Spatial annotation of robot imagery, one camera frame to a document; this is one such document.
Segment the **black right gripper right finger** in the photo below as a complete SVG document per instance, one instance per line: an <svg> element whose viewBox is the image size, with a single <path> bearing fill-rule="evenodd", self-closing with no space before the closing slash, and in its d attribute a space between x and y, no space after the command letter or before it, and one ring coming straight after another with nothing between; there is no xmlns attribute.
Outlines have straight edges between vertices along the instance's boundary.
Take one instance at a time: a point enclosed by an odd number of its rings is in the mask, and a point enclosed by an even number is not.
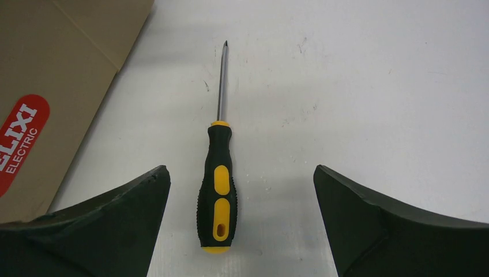
<svg viewBox="0 0 489 277"><path fill-rule="evenodd" d="M488 224L414 207L324 165L313 180L339 276L488 275Z"/></svg>

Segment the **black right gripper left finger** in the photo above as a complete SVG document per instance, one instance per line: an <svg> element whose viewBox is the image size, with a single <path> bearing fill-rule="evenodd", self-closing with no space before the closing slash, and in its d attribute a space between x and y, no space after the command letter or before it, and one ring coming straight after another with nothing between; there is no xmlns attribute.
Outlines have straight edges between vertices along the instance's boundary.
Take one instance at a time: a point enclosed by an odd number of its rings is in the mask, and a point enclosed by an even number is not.
<svg viewBox="0 0 489 277"><path fill-rule="evenodd" d="M170 185L160 165L71 207L1 224L1 275L146 276Z"/></svg>

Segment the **black yellow screwdriver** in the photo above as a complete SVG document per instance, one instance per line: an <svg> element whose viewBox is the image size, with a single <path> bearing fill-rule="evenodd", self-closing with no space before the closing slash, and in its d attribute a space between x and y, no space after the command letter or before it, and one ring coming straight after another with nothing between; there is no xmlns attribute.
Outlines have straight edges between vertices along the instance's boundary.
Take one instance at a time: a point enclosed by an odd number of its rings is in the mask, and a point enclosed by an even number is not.
<svg viewBox="0 0 489 277"><path fill-rule="evenodd" d="M201 249L210 254L228 251L236 232L238 197L232 175L232 129L225 120L229 45L221 55L217 119L208 127L209 147L197 199L197 233Z"/></svg>

